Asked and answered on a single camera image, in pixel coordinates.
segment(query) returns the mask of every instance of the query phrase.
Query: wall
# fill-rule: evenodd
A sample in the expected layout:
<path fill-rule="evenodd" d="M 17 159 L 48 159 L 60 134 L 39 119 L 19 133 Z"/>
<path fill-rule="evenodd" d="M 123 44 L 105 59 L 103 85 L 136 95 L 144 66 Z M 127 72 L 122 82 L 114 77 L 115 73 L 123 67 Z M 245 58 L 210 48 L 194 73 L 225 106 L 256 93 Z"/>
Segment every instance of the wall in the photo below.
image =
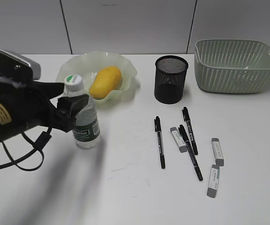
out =
<path fill-rule="evenodd" d="M 188 53 L 198 40 L 235 38 L 270 45 L 270 0 L 198 0 Z"/>
<path fill-rule="evenodd" d="M 207 38 L 270 45 L 270 1 L 197 0 L 194 7 L 195 0 L 0 0 L 0 48 L 33 54 L 193 53 L 195 42 Z"/>
<path fill-rule="evenodd" d="M 69 54 L 58 0 L 0 0 L 0 48 L 26 54 Z"/>

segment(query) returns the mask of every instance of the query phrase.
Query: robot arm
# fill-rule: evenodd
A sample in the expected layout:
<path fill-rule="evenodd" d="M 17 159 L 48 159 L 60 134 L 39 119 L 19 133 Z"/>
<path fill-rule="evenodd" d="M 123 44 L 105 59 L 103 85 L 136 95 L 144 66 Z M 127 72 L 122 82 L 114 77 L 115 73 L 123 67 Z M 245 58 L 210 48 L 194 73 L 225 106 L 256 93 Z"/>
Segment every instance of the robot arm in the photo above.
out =
<path fill-rule="evenodd" d="M 34 81 L 40 78 L 40 71 L 38 63 L 0 49 L 0 143 L 3 145 L 8 138 L 22 134 L 34 152 L 42 151 L 51 138 L 51 129 L 69 132 L 75 125 L 76 114 L 87 105 L 88 96 L 82 95 L 61 97 L 54 107 L 50 99 L 63 93 L 64 84 Z M 48 130 L 30 142 L 24 132 L 36 126 Z M 18 163 L 14 162 L 11 159 L 11 165 Z"/>

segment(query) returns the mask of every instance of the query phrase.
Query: yellow mango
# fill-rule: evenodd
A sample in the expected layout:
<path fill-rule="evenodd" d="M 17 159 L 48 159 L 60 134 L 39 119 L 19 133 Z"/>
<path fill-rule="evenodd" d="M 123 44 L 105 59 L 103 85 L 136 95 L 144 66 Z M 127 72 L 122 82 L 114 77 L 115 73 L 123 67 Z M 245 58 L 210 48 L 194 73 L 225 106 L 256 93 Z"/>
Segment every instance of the yellow mango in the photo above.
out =
<path fill-rule="evenodd" d="M 93 98 L 105 98 L 112 90 L 116 89 L 121 80 L 121 71 L 117 67 L 106 67 L 98 72 L 89 88 Z"/>

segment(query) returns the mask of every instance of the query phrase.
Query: yellow label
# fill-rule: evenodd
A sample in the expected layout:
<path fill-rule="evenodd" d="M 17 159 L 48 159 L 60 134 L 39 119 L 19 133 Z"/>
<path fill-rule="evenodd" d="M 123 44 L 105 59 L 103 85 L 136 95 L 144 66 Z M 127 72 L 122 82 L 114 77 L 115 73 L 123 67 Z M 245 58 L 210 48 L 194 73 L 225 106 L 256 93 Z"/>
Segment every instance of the yellow label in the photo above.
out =
<path fill-rule="evenodd" d="M 8 111 L 2 104 L 0 104 L 0 124 L 4 125 L 10 123 L 11 121 L 12 118 L 10 117 Z"/>

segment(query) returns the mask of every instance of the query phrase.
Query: wavy-edged bowl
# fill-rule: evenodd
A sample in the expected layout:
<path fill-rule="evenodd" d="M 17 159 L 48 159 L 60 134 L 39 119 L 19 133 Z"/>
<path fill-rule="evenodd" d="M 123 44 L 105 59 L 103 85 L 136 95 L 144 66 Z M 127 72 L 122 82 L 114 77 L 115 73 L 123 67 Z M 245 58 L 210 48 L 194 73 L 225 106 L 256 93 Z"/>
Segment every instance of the wavy-edged bowl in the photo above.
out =
<path fill-rule="evenodd" d="M 122 55 L 110 52 L 89 52 L 74 56 L 61 66 L 56 82 L 64 83 L 67 76 L 78 74 L 82 76 L 85 91 L 89 93 L 89 88 L 97 73 L 110 66 L 120 69 L 122 80 L 117 89 L 112 90 L 105 98 L 94 99 L 98 104 L 104 103 L 110 99 L 118 98 L 123 92 L 127 91 L 131 86 L 132 79 L 137 75 L 131 61 Z"/>

